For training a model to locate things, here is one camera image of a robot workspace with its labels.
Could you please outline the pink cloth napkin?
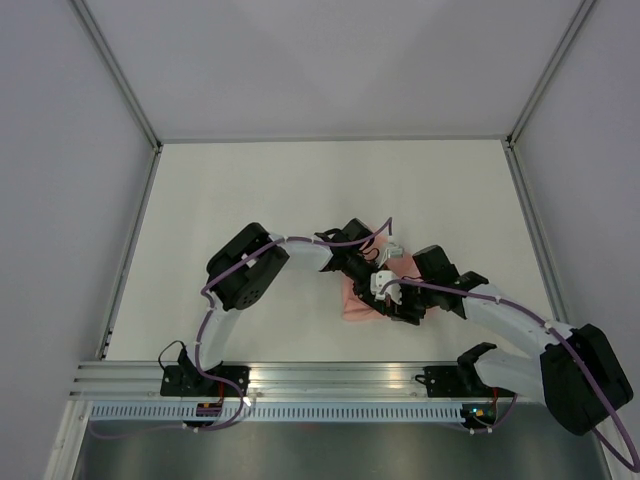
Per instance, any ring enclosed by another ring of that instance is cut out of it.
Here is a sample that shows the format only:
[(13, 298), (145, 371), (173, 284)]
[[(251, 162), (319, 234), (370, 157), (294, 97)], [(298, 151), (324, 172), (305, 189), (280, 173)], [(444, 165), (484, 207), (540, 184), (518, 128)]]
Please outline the pink cloth napkin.
[[(386, 265), (398, 277), (420, 279), (420, 273), (412, 258), (411, 252), (405, 250), (401, 258), (391, 258)], [(366, 305), (353, 292), (353, 281), (342, 275), (341, 282), (343, 312), (342, 318), (348, 322), (364, 322), (384, 319), (385, 316)]]

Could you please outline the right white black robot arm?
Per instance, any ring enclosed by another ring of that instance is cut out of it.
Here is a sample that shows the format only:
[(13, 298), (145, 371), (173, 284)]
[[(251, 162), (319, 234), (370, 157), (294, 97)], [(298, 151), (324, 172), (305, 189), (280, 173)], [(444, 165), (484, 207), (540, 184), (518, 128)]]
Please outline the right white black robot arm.
[(460, 355), (459, 388), (478, 395), (495, 387), (545, 406), (574, 435), (584, 435), (631, 402), (633, 389), (606, 335), (545, 319), (506, 297), (474, 271), (458, 272), (434, 245), (413, 257), (417, 279), (392, 272), (371, 276), (374, 297), (391, 307), (421, 314), (437, 306), (480, 325), (519, 349), (509, 354), (480, 343)]

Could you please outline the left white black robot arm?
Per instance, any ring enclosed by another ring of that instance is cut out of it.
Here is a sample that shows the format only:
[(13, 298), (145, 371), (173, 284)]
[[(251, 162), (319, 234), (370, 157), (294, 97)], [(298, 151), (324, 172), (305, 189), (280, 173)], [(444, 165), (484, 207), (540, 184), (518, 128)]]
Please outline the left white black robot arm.
[(224, 359), (227, 341), (241, 313), (262, 298), (282, 271), (338, 270), (380, 234), (391, 232), (391, 219), (372, 231), (354, 218), (342, 229), (313, 236), (279, 235), (257, 222), (246, 225), (206, 265), (208, 279), (201, 295), (208, 302), (208, 310), (189, 352), (193, 363), (184, 372), (184, 385), (198, 396), (216, 389), (215, 367)]

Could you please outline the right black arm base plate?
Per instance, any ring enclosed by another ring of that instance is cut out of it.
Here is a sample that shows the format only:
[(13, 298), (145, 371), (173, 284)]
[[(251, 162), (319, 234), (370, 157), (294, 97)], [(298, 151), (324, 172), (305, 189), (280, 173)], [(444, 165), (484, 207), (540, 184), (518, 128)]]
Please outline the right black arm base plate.
[(513, 393), (482, 383), (479, 377), (456, 365), (425, 366), (413, 379), (426, 389), (429, 398), (512, 398)]

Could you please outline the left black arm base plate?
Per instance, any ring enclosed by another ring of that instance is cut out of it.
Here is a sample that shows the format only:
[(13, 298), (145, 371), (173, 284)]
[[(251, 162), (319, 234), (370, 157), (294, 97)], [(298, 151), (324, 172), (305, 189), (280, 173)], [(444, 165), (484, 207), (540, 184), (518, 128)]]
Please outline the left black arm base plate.
[(207, 371), (207, 374), (223, 378), (226, 382), (203, 377), (196, 370), (192, 373), (185, 373), (178, 365), (166, 366), (163, 371), (160, 396), (238, 398), (240, 394), (232, 386), (232, 383), (238, 386), (242, 394), (247, 393), (250, 383), (250, 368), (248, 366), (222, 364)]

